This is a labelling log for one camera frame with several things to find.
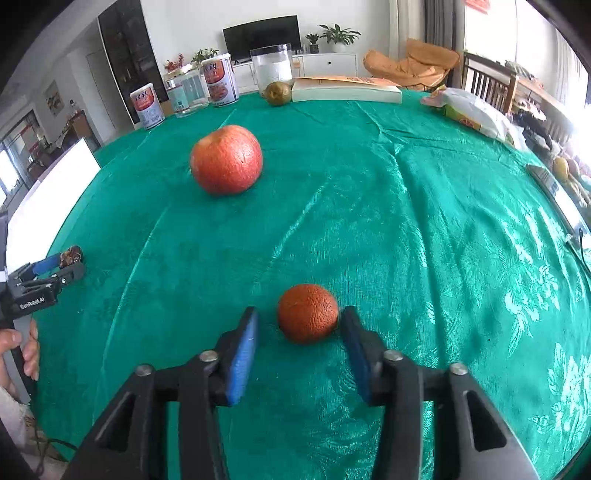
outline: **human hand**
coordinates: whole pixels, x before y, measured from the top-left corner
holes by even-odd
[[[31,327],[29,330],[29,341],[22,350],[22,356],[25,360],[24,371],[25,375],[31,377],[33,380],[39,380],[39,332],[37,330],[37,322],[31,319]],[[22,335],[18,330],[5,329],[0,330],[0,387],[6,389],[13,397],[16,397],[17,391],[8,376],[2,354],[16,348],[21,344]]]

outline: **orange chair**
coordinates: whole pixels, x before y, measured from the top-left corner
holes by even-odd
[[[383,53],[370,50],[363,58],[363,66],[374,77],[392,80],[409,90],[434,90],[460,63],[460,55],[447,48],[409,38],[407,57],[392,60]]]

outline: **transparent jar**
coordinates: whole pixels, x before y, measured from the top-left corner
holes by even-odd
[[[270,83],[286,82],[290,86],[294,84],[291,44],[256,48],[251,50],[251,57],[261,96]]]
[[[188,63],[163,76],[164,88],[177,117],[190,115],[209,104],[209,92],[200,64]]]

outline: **green tablecloth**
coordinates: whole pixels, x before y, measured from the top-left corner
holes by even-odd
[[[233,480],[369,478],[382,411],[357,395],[340,339],[296,346],[276,325],[283,291],[319,283],[416,362],[466,363],[550,479],[588,435],[589,279],[524,169],[533,155],[419,98],[248,95],[101,149],[52,249],[79,244],[87,275],[38,315],[46,432],[79,443],[136,365],[187,361],[255,305],[246,394],[220,409]],[[211,198],[187,160],[226,124],[257,136],[264,170]],[[427,478],[428,405],[425,418]]]

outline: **dark glass cabinet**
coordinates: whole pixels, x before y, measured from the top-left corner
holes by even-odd
[[[129,98],[131,92],[152,83],[158,100],[161,103],[168,100],[140,1],[117,0],[99,15],[99,26],[115,81],[131,118],[137,123],[138,114]]]

